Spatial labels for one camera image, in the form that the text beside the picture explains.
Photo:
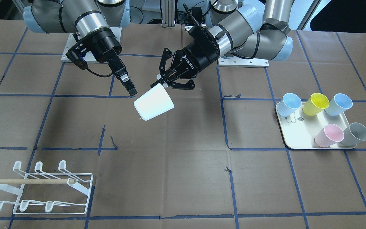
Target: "cup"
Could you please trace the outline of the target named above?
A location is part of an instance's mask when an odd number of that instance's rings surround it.
[[[344,140],[340,143],[346,146],[352,146],[363,141],[366,141],[366,127],[361,123],[351,123],[344,130]]]
[[[315,116],[327,107],[329,107],[329,99],[321,93],[313,93],[305,103],[303,112],[308,116]]]
[[[338,93],[330,101],[329,107],[325,109],[325,112],[329,116],[337,116],[344,111],[353,107],[353,101],[346,94]]]
[[[161,84],[151,88],[133,103],[145,121],[174,108],[174,104]]]
[[[343,130],[335,124],[327,124],[314,138],[315,143],[320,147],[329,147],[344,139]]]
[[[289,116],[302,105],[302,100],[293,93],[283,95],[281,102],[278,104],[277,110],[279,115],[283,117]]]

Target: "wooden dowel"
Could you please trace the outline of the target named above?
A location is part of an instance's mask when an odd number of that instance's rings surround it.
[[[76,180],[69,180],[69,184],[75,184]],[[67,184],[67,179],[0,179],[0,184]]]

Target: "tray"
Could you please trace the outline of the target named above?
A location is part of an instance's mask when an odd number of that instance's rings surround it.
[[[353,149],[357,145],[344,146],[341,143],[330,145],[330,147],[322,148],[314,142],[314,137],[329,123],[338,125],[341,129],[346,129],[350,124],[344,113],[338,116],[329,116],[325,111],[318,113],[316,116],[307,116],[303,112],[306,102],[294,113],[288,117],[278,114],[276,104],[275,110],[278,116],[279,125],[282,131],[285,144],[291,149]]]

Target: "white mounting plate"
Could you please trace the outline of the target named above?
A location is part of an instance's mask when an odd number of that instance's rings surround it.
[[[221,67],[245,67],[245,68],[265,68],[269,67],[269,62],[266,59],[243,59],[232,57],[229,59],[218,58],[218,66]]]
[[[283,139],[286,145],[291,149],[353,149],[357,145],[345,146],[341,143],[322,148],[314,142],[314,137],[329,123],[336,124],[341,129],[346,129],[350,124],[344,113],[338,116],[329,116],[325,111],[321,111],[315,116],[307,116],[303,112],[302,106],[287,117],[278,114],[279,103],[276,105],[276,115],[282,131]]]
[[[115,37],[117,38],[118,42],[121,40],[121,32],[122,28],[118,27],[111,27],[112,32],[114,33]],[[61,56],[61,61],[66,63],[71,63],[71,61],[67,58],[66,53],[69,48],[71,48],[76,43],[76,40],[73,38],[72,34],[69,34],[69,37],[67,38],[66,46],[64,46],[63,54]],[[98,63],[96,61],[96,58],[94,58],[93,54],[91,52],[88,52],[84,59],[87,63]]]

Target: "blue cup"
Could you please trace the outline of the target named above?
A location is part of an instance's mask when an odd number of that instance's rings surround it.
[[[330,101],[329,107],[325,109],[329,116],[337,116],[353,107],[353,101],[345,94],[338,93]]]
[[[302,100],[293,93],[283,95],[281,102],[277,106],[280,116],[287,117],[302,105]]]

